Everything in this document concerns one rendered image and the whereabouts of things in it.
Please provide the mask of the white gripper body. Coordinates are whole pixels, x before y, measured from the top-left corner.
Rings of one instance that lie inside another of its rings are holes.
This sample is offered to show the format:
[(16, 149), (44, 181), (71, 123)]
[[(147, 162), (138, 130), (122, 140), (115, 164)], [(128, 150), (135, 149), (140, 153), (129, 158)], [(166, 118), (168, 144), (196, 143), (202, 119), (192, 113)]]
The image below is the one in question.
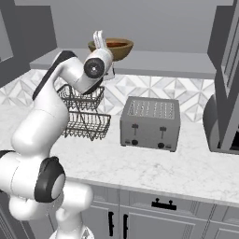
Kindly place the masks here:
[(106, 42), (103, 38), (103, 31), (95, 31), (93, 34), (93, 41), (94, 45), (97, 49), (105, 49), (106, 48)]

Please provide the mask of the brown wooden bowl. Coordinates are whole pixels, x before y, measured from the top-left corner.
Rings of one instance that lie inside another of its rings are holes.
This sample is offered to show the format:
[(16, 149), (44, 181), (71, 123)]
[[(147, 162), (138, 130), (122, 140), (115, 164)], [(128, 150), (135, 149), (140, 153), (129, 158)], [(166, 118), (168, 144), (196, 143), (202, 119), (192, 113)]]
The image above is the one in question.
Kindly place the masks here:
[(104, 62), (118, 62), (128, 56), (132, 50), (134, 43), (124, 38), (107, 38), (105, 39), (106, 48), (97, 49), (94, 41), (88, 44), (91, 51), (87, 59), (100, 59)]

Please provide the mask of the grey base cabinet door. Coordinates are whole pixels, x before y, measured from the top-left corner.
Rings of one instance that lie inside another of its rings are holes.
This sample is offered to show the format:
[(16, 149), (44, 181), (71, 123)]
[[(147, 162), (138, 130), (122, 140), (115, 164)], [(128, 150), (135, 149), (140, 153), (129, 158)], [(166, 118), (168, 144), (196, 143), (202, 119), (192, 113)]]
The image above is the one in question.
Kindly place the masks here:
[(206, 221), (130, 206), (119, 208), (121, 238), (123, 215), (128, 215), (127, 239), (202, 239)]
[(204, 239), (239, 239), (239, 226), (210, 221)]
[[(112, 211), (114, 233), (109, 236), (108, 212)], [(104, 204), (93, 202), (89, 209), (82, 212), (82, 218), (94, 235), (94, 239), (119, 239), (119, 207), (116, 204)]]

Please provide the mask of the grey four-slot toaster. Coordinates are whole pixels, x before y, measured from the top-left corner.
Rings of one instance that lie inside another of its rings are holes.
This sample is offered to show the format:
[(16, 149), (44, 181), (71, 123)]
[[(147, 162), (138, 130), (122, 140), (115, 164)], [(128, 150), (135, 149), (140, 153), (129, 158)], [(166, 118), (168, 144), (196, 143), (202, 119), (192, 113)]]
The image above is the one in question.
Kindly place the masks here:
[(177, 100), (129, 96), (119, 120), (120, 144), (175, 152), (180, 125)]

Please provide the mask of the dark grey countertop appliance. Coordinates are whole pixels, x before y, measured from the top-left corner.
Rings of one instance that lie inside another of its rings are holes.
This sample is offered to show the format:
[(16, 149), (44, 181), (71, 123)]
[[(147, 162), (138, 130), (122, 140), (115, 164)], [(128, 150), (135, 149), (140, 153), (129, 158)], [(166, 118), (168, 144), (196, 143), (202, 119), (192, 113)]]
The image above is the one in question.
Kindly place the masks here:
[(235, 133), (231, 148), (228, 150), (220, 148), (217, 100), (215, 95), (212, 95), (205, 105), (203, 113), (203, 125), (208, 148), (210, 151), (239, 155), (239, 127)]

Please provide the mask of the grey drawer front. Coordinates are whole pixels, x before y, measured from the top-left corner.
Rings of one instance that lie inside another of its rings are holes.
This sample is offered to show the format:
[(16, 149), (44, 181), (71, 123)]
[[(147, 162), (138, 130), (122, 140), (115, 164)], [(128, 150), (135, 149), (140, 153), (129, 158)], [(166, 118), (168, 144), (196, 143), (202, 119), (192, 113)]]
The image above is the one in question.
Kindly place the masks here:
[(239, 208), (217, 205), (214, 212), (214, 220), (239, 226)]
[(93, 201), (95, 203), (118, 204), (119, 191), (105, 186), (91, 185), (94, 193)]
[[(159, 198), (159, 202), (164, 204), (167, 204), (169, 200), (172, 200), (173, 204), (176, 205), (176, 211), (152, 207), (151, 202), (154, 202), (156, 198)], [(155, 212), (165, 212), (168, 214), (198, 219), (208, 219), (213, 208), (212, 204), (199, 202), (196, 200), (181, 199), (172, 196), (162, 196), (160, 194), (137, 191), (129, 192), (128, 201), (129, 206), (139, 209), (148, 209)]]

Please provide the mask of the grey open wall cabinet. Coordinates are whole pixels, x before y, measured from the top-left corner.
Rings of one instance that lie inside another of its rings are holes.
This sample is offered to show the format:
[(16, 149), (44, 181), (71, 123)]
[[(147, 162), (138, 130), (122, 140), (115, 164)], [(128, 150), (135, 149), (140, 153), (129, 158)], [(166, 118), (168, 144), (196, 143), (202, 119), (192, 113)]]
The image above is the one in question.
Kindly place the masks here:
[(50, 7), (56, 45), (80, 59), (96, 30), (133, 41), (115, 63), (123, 75), (206, 78), (216, 69), (208, 48), (215, 17), (229, 15), (235, 0), (15, 0), (17, 6)]

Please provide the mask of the grey wall cabinet door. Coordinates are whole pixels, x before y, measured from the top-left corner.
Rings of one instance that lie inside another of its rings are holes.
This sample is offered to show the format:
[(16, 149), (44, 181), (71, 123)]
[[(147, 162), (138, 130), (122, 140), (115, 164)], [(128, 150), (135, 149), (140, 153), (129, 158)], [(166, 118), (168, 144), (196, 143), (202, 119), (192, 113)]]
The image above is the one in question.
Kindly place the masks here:
[(239, 127), (239, 0), (219, 6), (208, 55), (216, 68), (214, 79), (220, 148), (228, 150)]
[(30, 63), (56, 49), (50, 6), (0, 0), (0, 88), (30, 70)]

